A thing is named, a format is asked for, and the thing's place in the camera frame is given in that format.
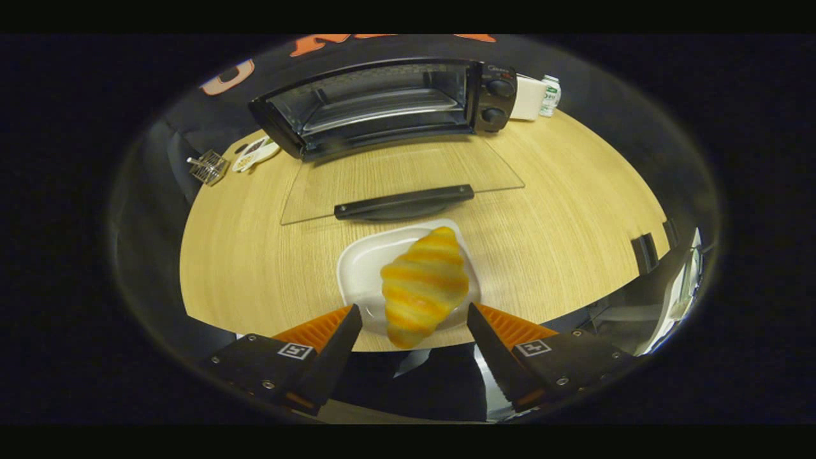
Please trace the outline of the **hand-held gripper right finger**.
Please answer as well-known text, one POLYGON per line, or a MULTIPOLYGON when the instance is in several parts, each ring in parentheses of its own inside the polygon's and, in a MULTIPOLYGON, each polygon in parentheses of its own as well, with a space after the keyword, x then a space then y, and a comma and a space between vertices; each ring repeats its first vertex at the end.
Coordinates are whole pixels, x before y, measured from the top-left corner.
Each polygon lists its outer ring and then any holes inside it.
POLYGON ((565 405, 638 363, 638 357, 587 331, 551 330, 484 304, 469 304, 467 328, 518 412, 565 405))

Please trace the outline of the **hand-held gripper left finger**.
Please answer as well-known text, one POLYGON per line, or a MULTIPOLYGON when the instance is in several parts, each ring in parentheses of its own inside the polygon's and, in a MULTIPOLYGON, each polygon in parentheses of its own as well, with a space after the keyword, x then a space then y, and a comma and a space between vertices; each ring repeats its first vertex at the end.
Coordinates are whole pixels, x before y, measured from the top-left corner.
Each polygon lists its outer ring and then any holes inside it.
POLYGON ((263 403, 317 415, 329 401, 362 329, 344 306, 273 337, 247 334, 199 364, 210 377, 263 403))

